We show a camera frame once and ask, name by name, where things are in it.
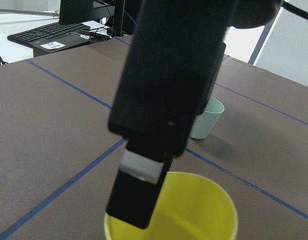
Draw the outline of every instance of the yellow paper cup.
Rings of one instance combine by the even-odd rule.
[[[212,180],[169,172],[147,229],[107,214],[104,227],[107,240],[235,240],[238,217],[230,196]]]

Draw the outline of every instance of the keyboard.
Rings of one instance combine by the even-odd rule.
[[[17,44],[32,48],[34,44],[43,44],[46,41],[56,40],[67,36],[68,33],[80,33],[81,30],[89,30],[90,27],[82,23],[60,25],[58,22],[9,35],[7,39]]]

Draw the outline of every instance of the white cup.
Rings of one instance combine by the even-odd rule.
[[[224,110],[224,105],[211,96],[204,112],[196,117],[189,136],[194,139],[206,138]]]

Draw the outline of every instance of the table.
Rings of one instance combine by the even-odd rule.
[[[57,17],[52,16],[13,13],[0,14],[0,56],[8,63],[32,58],[34,55],[30,47],[8,41],[7,36],[56,23],[58,21],[59,19]],[[84,24],[90,26],[91,29],[104,26],[96,21],[87,21],[84,22]]]
[[[0,66],[0,240],[105,239],[125,146],[107,118],[131,40]],[[308,87],[225,57],[212,96],[224,114],[171,171],[225,188],[237,239],[308,240]]]

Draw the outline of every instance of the white label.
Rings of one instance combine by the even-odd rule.
[[[47,43],[47,44],[43,44],[43,45],[40,45],[40,46],[45,48],[45,49],[52,50],[52,49],[62,48],[64,46],[66,46],[66,45],[63,45],[62,43],[57,42],[57,41],[53,41],[53,42],[50,42],[50,43]]]

